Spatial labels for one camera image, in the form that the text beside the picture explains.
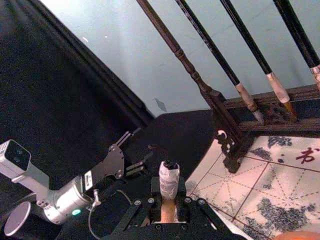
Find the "screw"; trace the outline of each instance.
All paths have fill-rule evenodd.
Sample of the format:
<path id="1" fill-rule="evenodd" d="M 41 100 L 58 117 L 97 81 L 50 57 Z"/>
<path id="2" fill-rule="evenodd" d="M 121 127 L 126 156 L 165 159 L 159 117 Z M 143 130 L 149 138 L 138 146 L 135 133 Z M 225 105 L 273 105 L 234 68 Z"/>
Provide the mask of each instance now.
<path id="1" fill-rule="evenodd" d="M 200 205 L 203 205 L 203 204 L 205 204 L 206 202 L 205 202 L 205 200 L 200 199 L 200 200 L 198 201 L 198 203 L 199 203 Z"/>
<path id="2" fill-rule="evenodd" d="M 135 200 L 135 201 L 134 201 L 134 205 L 139 206 L 140 204 L 141 204 L 141 201 L 140 201 L 140 200 Z"/>
<path id="3" fill-rule="evenodd" d="M 187 203 L 187 204 L 188 204 L 188 203 L 191 203 L 190 197 L 186 197 L 186 198 L 184 199 L 184 202 Z"/>
<path id="4" fill-rule="evenodd" d="M 187 230 L 187 229 L 188 229 L 188 225 L 182 224 L 182 225 L 181 225 L 181 228 L 182 228 L 182 230 Z"/>

